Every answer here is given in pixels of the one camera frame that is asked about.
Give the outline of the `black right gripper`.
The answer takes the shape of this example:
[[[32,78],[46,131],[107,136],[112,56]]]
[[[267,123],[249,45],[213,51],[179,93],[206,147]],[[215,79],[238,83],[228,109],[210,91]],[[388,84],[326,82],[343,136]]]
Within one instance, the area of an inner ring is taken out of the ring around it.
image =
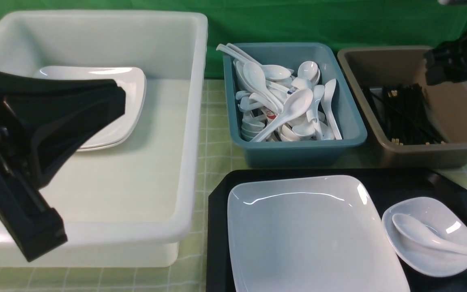
[[[467,82],[467,30],[454,41],[444,41],[423,55],[426,84]]]

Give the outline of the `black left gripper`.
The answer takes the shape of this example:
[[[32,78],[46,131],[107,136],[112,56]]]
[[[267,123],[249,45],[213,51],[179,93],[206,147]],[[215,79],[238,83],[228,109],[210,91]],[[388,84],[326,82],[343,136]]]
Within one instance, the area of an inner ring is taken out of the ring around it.
[[[37,188],[124,115],[125,106],[125,90],[112,79],[59,81],[0,71],[0,222],[28,262],[67,243],[63,219]]]

